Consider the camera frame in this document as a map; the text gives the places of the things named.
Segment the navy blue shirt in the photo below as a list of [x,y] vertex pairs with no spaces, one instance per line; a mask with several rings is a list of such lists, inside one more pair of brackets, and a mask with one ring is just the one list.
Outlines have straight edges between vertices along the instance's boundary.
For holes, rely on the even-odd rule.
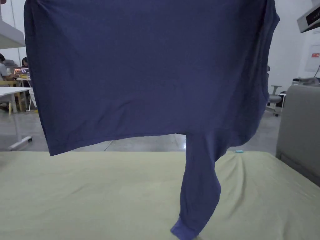
[[273,0],[27,0],[28,63],[52,155],[106,140],[255,133]]

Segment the gray chair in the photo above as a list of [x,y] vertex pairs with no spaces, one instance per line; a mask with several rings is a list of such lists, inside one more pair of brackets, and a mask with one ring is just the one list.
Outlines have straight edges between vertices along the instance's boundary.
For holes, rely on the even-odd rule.
[[273,92],[271,95],[269,95],[269,102],[268,106],[266,107],[266,110],[269,112],[272,112],[276,117],[279,116],[280,112],[276,110],[276,104],[280,103],[282,101],[282,98],[276,94],[277,89],[282,86],[277,86],[277,85],[272,85],[273,87]]

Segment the desk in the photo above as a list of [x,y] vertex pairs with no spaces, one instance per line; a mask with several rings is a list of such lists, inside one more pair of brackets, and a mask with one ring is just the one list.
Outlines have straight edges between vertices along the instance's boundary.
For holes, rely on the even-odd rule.
[[[23,81],[27,81],[29,87],[31,87],[31,84],[30,84],[31,79],[30,78],[16,78],[16,81],[21,82],[22,87],[24,87]],[[24,95],[25,104],[26,104],[26,110],[27,110],[28,109],[28,103],[27,103],[27,95],[26,95],[25,91],[23,92],[23,95]]]
[[0,97],[11,95],[11,102],[12,102],[12,109],[13,109],[13,119],[14,119],[14,125],[16,129],[16,135],[17,135],[17,142],[9,147],[9,151],[13,151],[17,147],[21,146],[25,142],[32,141],[32,137],[25,137],[22,139],[21,132],[20,132],[20,126],[19,121],[16,116],[17,114],[17,107],[16,102],[14,98],[14,94],[18,92],[25,92],[30,90],[29,87],[0,87]]

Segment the concrete floor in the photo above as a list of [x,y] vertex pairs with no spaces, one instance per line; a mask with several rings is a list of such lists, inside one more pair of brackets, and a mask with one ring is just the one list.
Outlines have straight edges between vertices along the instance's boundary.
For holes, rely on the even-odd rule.
[[[22,147],[21,151],[48,151],[40,119],[36,113],[18,113],[21,132],[23,136],[33,136],[33,141]],[[272,113],[265,112],[256,135],[245,145],[230,150],[264,151],[271,154],[276,152],[276,142],[281,117],[274,117]],[[0,110],[0,151],[15,142],[15,128],[13,117]],[[75,151],[143,151],[167,152],[184,151],[184,135],[166,135],[154,137],[138,137],[107,141],[92,146],[76,149]]]

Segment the person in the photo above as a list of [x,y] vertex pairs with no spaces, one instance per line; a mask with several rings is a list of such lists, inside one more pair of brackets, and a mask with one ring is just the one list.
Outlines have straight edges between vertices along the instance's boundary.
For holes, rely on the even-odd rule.
[[3,64],[5,57],[0,53],[0,80],[12,81],[14,80],[14,74],[7,73],[7,67]]
[[22,67],[26,67],[26,68],[29,67],[29,66],[28,66],[27,57],[24,57],[24,58],[22,59],[21,66],[22,66]]
[[[24,58],[22,59],[21,66],[22,66],[22,67],[26,67],[26,68],[29,67],[29,66],[28,66],[27,57],[24,57]],[[33,105],[34,105],[35,107],[37,107],[36,100],[35,100],[35,95],[34,95],[34,93],[33,93],[33,89],[29,90],[29,94],[30,94],[30,98],[31,98],[31,100],[32,100],[32,102],[33,102]]]
[[[9,75],[7,73],[7,67],[3,64],[4,61],[5,61],[5,57],[2,54],[0,54],[0,81],[2,81],[2,80],[12,81],[12,80],[14,80],[14,74]],[[8,104],[1,105],[0,109],[8,112],[9,105]]]

